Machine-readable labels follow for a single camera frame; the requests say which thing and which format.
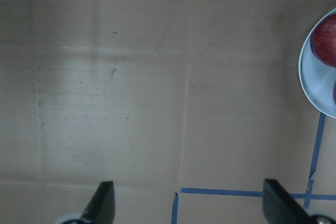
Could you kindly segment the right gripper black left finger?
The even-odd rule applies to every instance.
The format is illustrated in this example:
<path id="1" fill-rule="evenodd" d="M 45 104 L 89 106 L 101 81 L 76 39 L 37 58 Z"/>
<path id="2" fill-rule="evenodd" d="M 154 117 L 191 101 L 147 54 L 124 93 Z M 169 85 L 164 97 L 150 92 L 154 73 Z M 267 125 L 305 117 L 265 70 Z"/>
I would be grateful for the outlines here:
<path id="1" fill-rule="evenodd" d="M 101 182 L 80 217 L 61 223 L 112 224 L 115 217 L 115 194 L 113 181 Z"/>

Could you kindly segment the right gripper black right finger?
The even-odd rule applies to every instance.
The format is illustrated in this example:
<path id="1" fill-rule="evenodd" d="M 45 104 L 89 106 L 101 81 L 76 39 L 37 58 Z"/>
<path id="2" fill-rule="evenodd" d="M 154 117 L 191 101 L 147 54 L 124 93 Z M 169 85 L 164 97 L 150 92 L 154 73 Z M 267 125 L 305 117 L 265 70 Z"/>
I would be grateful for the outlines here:
<path id="1" fill-rule="evenodd" d="M 335 224 L 331 217 L 308 214 L 275 179 L 264 180 L 262 208 L 269 224 Z"/>

